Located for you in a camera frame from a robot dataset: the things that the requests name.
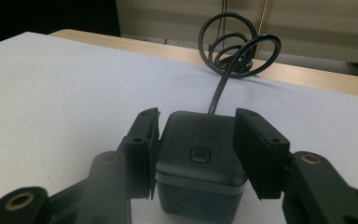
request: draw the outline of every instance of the black cable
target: black cable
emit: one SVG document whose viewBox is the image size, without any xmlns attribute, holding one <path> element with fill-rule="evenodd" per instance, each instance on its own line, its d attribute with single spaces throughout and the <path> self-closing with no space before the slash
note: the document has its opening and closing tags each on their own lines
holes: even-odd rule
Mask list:
<svg viewBox="0 0 358 224">
<path fill-rule="evenodd" d="M 209 47 L 208 49 L 209 52 L 207 57 L 203 49 L 203 37 L 205 35 L 205 32 L 214 21 L 227 17 L 242 21 L 249 28 L 252 38 L 249 39 L 246 37 L 246 35 L 243 35 L 241 33 L 222 35 L 221 37 L 217 38 L 214 41 L 214 43 Z M 245 44 L 223 48 L 221 51 L 217 53 L 217 55 L 213 59 L 213 53 L 215 48 L 218 46 L 218 44 L 231 37 L 240 38 L 245 42 Z M 253 65 L 252 59 L 255 57 L 256 46 L 258 43 L 263 41 L 271 41 L 275 45 L 274 52 L 263 65 L 251 71 L 250 69 L 252 68 Z M 238 13 L 223 12 L 207 20 L 205 24 L 202 26 L 199 35 L 200 56 L 202 60 L 208 65 L 208 67 L 210 67 L 217 74 L 222 76 L 216 88 L 216 91 L 214 92 L 213 99 L 209 106 L 208 114 L 214 114 L 220 96 L 222 95 L 223 89 L 225 88 L 226 83 L 230 77 L 234 77 L 234 78 L 251 77 L 264 71 L 266 68 L 268 68 L 270 65 L 272 65 L 275 62 L 279 53 L 281 52 L 281 47 L 282 47 L 281 40 L 277 36 L 256 35 L 256 31 L 252 23 Z M 238 49 L 238 50 L 233 56 L 228 56 L 225 59 L 220 60 L 220 58 L 223 56 L 224 53 L 232 49 Z"/>
</svg>

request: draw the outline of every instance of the square button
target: square button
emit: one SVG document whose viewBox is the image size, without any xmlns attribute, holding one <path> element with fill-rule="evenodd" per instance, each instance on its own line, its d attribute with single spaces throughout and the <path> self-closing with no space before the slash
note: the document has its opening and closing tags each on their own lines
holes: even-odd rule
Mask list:
<svg viewBox="0 0 358 224">
<path fill-rule="evenodd" d="M 191 149 L 191 160 L 206 163 L 211 158 L 211 150 L 207 147 L 193 147 Z"/>
</svg>

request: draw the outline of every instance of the black cube device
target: black cube device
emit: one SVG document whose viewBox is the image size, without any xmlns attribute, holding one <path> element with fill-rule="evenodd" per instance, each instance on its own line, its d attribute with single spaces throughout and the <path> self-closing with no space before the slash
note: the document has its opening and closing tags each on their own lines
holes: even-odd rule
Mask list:
<svg viewBox="0 0 358 224">
<path fill-rule="evenodd" d="M 160 139 L 157 186 L 164 211 L 230 223 L 246 174 L 232 147 L 235 119 L 179 111 Z"/>
</svg>

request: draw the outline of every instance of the wooden surface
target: wooden surface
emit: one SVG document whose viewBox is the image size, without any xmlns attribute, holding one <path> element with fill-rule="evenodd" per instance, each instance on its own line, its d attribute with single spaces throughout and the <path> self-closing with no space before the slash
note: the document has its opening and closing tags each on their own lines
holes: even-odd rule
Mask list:
<svg viewBox="0 0 358 224">
<path fill-rule="evenodd" d="M 61 30 L 51 35 L 97 46 L 124 49 L 179 62 L 206 66 L 196 49 L 186 49 L 108 35 L 96 35 L 75 30 Z M 254 61 L 255 66 L 261 63 L 262 61 Z M 358 77 L 354 76 L 281 63 L 274 63 L 263 73 L 259 74 L 259 76 L 301 86 L 358 96 Z"/>
</svg>

